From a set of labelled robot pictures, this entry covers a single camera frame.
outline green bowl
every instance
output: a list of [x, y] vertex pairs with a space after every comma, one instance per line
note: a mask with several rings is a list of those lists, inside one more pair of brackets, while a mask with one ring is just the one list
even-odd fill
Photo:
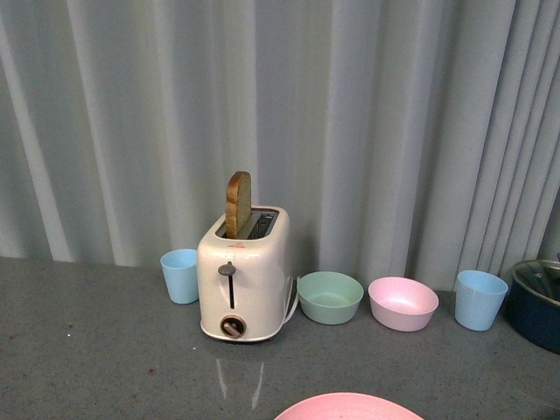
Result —
[[297, 281], [297, 294], [307, 318], [334, 326], [352, 319], [364, 289], [350, 276], [318, 271]]

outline toaster lever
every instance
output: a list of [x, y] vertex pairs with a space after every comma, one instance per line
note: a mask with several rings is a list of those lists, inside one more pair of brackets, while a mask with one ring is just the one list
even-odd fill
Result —
[[235, 299], [234, 299], [234, 274], [235, 274], [235, 266], [228, 261], [227, 264], [221, 265], [218, 268], [218, 273], [222, 276], [227, 276], [227, 280], [229, 282], [229, 307], [231, 309], [235, 309]]
[[235, 266], [231, 263], [231, 261], [228, 261], [227, 264], [221, 265], [218, 268], [218, 272], [222, 276], [231, 277], [233, 274], [235, 274]]

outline toaster knob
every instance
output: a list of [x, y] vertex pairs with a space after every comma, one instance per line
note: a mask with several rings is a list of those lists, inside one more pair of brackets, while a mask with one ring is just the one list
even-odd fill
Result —
[[220, 329], [228, 337], [239, 339], [245, 333], [245, 321], [235, 315], [229, 315], [220, 322]]

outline bread slice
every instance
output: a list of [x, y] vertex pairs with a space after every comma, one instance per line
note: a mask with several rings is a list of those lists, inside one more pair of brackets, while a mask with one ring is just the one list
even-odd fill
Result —
[[251, 175], [238, 171], [229, 180], [226, 191], [226, 236], [237, 239], [251, 217]]

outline light blue curtain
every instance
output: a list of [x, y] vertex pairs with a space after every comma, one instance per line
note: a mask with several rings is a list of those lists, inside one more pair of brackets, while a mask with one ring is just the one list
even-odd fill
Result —
[[507, 279], [560, 252], [558, 7], [0, 0], [0, 256], [156, 267], [244, 170], [294, 275]]

